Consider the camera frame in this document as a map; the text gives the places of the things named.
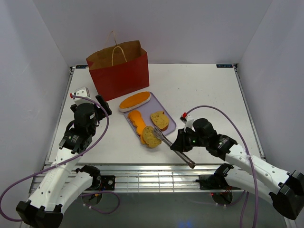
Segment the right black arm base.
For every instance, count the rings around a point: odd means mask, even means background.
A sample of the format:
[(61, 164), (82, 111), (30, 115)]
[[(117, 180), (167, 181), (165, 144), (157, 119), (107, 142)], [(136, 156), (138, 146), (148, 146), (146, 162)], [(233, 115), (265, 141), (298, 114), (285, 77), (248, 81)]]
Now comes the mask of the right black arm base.
[(201, 190), (236, 190), (238, 188), (228, 185), (224, 177), (212, 174), (210, 176), (200, 175), (195, 180)]

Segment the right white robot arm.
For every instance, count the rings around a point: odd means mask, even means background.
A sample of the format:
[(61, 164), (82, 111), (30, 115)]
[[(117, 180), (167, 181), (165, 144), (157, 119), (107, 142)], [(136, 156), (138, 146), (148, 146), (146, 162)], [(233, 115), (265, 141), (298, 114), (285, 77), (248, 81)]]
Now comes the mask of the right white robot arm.
[(204, 147), (212, 156), (224, 161), (215, 172), (217, 187), (237, 187), (270, 202), (282, 216), (295, 220), (304, 208), (304, 175), (275, 167), (245, 149), (227, 135), (218, 134), (205, 118), (193, 120), (187, 114), (180, 117), (185, 124), (171, 150), (188, 152)]

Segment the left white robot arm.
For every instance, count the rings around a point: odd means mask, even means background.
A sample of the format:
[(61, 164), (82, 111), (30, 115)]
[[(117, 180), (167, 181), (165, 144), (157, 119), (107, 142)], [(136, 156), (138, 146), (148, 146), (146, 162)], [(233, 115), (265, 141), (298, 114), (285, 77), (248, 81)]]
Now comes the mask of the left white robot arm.
[(92, 143), (99, 122), (112, 114), (108, 103), (97, 95), (97, 104), (88, 95), (75, 92), (71, 95), (74, 119), (67, 125), (59, 143), (51, 169), (27, 201), (20, 201), (16, 211), (22, 221), (34, 228), (57, 228), (64, 212), (85, 190), (98, 190), (101, 186), (100, 171), (90, 165), (76, 170), (76, 176), (65, 184), (82, 153)]

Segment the metal kitchen tongs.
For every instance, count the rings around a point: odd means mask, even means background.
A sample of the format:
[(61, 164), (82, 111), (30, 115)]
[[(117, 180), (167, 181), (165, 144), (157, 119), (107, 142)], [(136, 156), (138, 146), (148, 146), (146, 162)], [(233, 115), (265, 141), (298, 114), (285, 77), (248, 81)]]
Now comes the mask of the metal kitchen tongs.
[[(173, 145), (173, 143), (166, 138), (166, 136), (162, 133), (162, 131), (158, 127), (153, 128), (153, 135), (163, 141), (169, 148)], [(194, 169), (196, 163), (192, 161), (187, 155), (183, 152), (178, 152), (173, 150), (191, 169)]]

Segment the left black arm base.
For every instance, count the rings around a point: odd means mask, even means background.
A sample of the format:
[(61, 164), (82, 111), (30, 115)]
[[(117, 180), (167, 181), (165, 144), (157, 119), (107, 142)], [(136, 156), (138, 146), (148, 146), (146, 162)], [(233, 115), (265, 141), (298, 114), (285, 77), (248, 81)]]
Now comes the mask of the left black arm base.
[(115, 181), (116, 181), (116, 176), (114, 175), (100, 176), (100, 190), (114, 190)]

